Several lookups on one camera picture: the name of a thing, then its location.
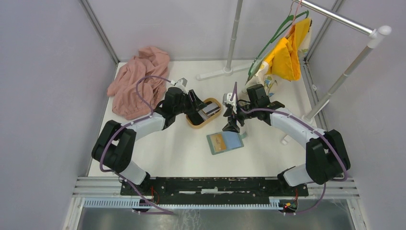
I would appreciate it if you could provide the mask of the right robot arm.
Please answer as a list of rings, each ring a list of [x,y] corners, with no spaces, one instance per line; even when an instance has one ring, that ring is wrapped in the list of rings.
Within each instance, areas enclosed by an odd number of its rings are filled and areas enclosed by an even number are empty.
[[[249,100],[243,104],[240,104],[236,90],[224,94],[227,124],[223,131],[238,133],[247,119],[256,118],[283,131],[305,149],[304,164],[278,174],[276,188],[281,195],[290,195],[300,184],[323,185],[330,180],[339,181],[339,175],[343,175],[342,181],[347,179],[350,160],[338,131],[325,131],[310,126],[293,115],[282,103],[271,102],[261,84],[248,87],[247,92]]]

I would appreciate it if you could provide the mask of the black card in tray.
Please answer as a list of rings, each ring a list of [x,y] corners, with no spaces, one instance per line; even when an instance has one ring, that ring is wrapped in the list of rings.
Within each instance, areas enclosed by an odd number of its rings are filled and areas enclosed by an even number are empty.
[[[198,126],[205,121],[205,119],[198,112],[190,113],[187,115],[187,117],[193,126]]]

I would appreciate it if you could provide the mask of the yellow hanging garment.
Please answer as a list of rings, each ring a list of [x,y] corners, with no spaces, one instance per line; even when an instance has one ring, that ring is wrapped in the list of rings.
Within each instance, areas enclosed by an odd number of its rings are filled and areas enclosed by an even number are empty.
[[[312,24],[311,18],[305,18],[295,23],[287,37],[278,41],[261,64],[268,67],[267,75],[276,75],[288,81],[300,79],[300,58],[303,58],[309,50]]]

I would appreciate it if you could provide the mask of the green clothes hanger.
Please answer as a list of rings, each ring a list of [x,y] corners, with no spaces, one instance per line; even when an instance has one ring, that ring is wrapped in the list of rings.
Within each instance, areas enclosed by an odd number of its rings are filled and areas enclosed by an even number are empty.
[[[269,45],[271,45],[273,42],[275,42],[277,38],[279,38],[284,32],[286,32],[292,26],[293,18],[294,18],[294,15],[290,14],[284,19],[284,21],[276,29],[273,36],[269,39],[269,41],[266,43],[266,45],[261,49],[261,51],[254,58],[253,62],[251,63],[251,66],[248,69],[248,77],[247,77],[246,83],[248,83],[248,81],[250,79],[252,79],[252,77],[254,76],[256,71],[259,69],[259,65],[260,65],[259,59],[261,57],[263,57],[263,54],[267,50]]]

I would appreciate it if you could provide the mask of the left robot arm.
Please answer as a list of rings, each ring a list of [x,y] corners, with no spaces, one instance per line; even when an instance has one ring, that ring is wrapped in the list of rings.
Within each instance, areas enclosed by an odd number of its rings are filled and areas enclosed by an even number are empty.
[[[150,190],[150,175],[132,161],[135,142],[168,128],[175,122],[177,115],[191,115],[206,106],[194,90],[184,92],[180,88],[170,87],[151,116],[125,125],[114,120],[108,121],[92,149],[91,156],[99,162],[99,166],[105,166],[132,182],[132,189],[138,195],[145,195]]]

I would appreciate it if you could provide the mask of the pink clothes hanger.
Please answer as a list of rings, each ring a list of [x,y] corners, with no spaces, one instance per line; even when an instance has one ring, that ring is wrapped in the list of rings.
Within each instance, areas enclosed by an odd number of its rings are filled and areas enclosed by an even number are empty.
[[[294,26],[294,24],[295,24],[295,19],[296,19],[296,17],[297,17],[297,14],[298,14],[299,8],[301,7],[301,4],[302,4],[302,0],[299,0],[299,1],[297,2],[296,10],[295,10],[295,12],[294,12],[294,14],[293,14],[292,24],[291,24],[291,26],[289,27],[289,29],[287,30],[287,32],[286,32],[286,34],[285,34],[285,36],[284,36],[285,38],[287,38],[287,37],[289,36],[289,34],[291,33],[291,30],[292,30],[292,28],[293,28],[293,26]]]

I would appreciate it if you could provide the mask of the white clothes rack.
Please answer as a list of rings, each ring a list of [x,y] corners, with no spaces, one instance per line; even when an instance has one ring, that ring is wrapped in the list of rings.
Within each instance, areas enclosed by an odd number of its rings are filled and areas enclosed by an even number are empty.
[[[304,116],[304,119],[309,122],[314,117],[318,116],[321,123],[325,124],[326,121],[323,109],[331,100],[334,93],[344,84],[345,80],[350,77],[367,56],[391,34],[393,29],[388,25],[382,25],[379,28],[371,28],[356,22],[354,19],[339,14],[341,8],[344,8],[346,11],[349,9],[343,0],[335,1],[331,9],[316,4],[311,0],[299,0],[297,3],[326,17],[314,42],[311,44],[309,51],[303,59],[303,68],[305,69],[304,75],[309,84],[315,82],[320,83],[322,77],[329,76],[329,73],[327,72],[328,66],[322,66],[322,64],[326,64],[327,62],[322,61],[322,58],[330,57],[333,58],[334,61],[337,61],[344,56],[344,52],[339,51],[339,48],[343,47],[344,42],[350,41],[352,33],[344,34],[342,29],[339,29],[334,25],[335,23],[340,23],[369,38],[369,41],[363,50],[355,56],[353,61],[347,62],[348,67],[346,70],[343,71],[340,77],[332,83],[331,87],[325,91],[324,95],[316,92],[313,93],[316,102],[310,112]]]

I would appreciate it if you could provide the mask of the yellow oval card tray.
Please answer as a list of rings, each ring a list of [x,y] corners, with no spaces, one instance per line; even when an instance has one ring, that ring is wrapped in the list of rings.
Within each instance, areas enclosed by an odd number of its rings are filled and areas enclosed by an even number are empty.
[[[207,103],[207,102],[209,102],[209,101],[212,101],[212,102],[215,102],[216,104],[218,104],[218,105],[221,107],[221,110],[219,110],[219,111],[218,111],[215,115],[213,115],[212,117],[207,117],[201,110],[198,111],[198,113],[205,119],[205,121],[204,121],[202,124],[198,125],[198,126],[193,126],[193,125],[190,123],[190,121],[189,121],[189,119],[188,119],[188,117],[187,117],[187,115],[186,115],[186,120],[187,120],[188,124],[190,125],[190,127],[194,128],[194,129],[202,128],[203,126],[207,125],[209,122],[213,121],[215,118],[217,118],[217,117],[221,114],[221,112],[222,112],[222,105],[221,105],[215,98],[207,98],[206,100],[204,100],[204,103]]]

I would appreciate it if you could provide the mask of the pink crumpled cloth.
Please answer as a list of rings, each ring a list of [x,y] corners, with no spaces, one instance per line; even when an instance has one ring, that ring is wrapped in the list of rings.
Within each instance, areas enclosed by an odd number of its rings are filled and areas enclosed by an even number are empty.
[[[107,89],[107,96],[113,97],[112,112],[126,120],[149,114],[166,92],[169,62],[169,54],[157,47],[140,48]]]

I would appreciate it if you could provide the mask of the cartoon print hanging garment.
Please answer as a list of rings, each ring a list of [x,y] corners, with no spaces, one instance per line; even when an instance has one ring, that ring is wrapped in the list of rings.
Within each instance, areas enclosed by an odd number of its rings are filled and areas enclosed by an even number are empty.
[[[278,77],[276,75],[271,75],[271,74],[267,75],[266,74],[268,67],[264,67],[264,66],[261,65],[262,62],[263,62],[263,59],[265,57],[262,58],[262,60],[260,62],[260,65],[259,65],[259,69],[256,71],[256,73],[254,74],[252,79],[250,79],[248,81],[248,83],[245,84],[245,87],[242,89],[241,93],[239,94],[240,97],[246,96],[248,94],[246,89],[249,86],[252,86],[252,85],[255,85],[255,84],[261,84],[264,87],[266,94],[269,97],[272,97],[277,92],[277,89],[279,88],[279,85],[281,83],[285,82],[285,81],[288,81],[288,80],[282,79],[282,78],[280,78],[280,77]]]

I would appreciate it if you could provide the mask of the white striped card in tray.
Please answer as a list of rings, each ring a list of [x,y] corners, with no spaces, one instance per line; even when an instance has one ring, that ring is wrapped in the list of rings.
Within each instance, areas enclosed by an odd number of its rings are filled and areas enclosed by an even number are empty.
[[[206,103],[206,107],[202,109],[202,112],[207,116],[207,117],[212,117],[215,115],[219,110],[221,110],[221,107],[216,104],[215,102],[209,101]]]

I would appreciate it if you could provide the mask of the aluminium frame rails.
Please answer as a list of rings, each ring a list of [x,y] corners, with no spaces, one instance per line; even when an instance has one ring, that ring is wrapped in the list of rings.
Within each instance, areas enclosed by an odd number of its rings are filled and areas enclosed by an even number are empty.
[[[128,208],[147,211],[155,202],[163,209],[277,210],[291,212],[299,200],[343,200],[357,230],[364,230],[360,195],[353,179],[344,182],[314,183],[294,187],[283,185],[275,177],[152,177],[132,187],[125,179],[79,177],[63,225],[75,230],[83,208]]]

